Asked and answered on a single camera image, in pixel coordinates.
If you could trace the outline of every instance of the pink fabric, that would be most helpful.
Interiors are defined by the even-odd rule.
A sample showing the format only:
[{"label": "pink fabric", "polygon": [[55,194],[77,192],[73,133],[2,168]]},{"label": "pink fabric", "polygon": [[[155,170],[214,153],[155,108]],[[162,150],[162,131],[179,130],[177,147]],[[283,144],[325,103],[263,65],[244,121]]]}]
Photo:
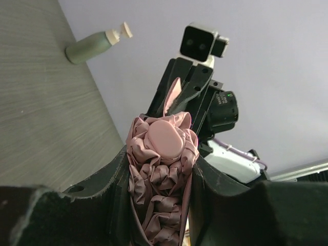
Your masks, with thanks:
[{"label": "pink fabric", "polygon": [[[174,91],[171,88],[168,97],[176,97],[177,94],[172,94]],[[172,130],[182,139],[183,148],[173,158],[160,156],[148,136],[148,128],[158,120],[172,124]],[[136,222],[149,245],[179,246],[182,243],[188,214],[182,209],[188,210],[192,167],[199,156],[198,138],[190,126],[188,112],[146,120],[138,117],[131,125],[126,140],[129,192]]]}]

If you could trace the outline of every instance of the depth camera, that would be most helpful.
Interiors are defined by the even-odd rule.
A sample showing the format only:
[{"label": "depth camera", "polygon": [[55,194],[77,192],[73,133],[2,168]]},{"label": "depth camera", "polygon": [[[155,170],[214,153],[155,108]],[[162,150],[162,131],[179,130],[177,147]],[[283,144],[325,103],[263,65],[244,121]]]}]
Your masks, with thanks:
[{"label": "depth camera", "polygon": [[183,34],[180,54],[198,62],[206,62],[210,55],[223,57],[229,39],[218,31],[197,23],[189,24]]},{"label": "depth camera", "polygon": [[206,62],[217,36],[217,31],[191,23],[184,30],[180,53],[199,62]]}]

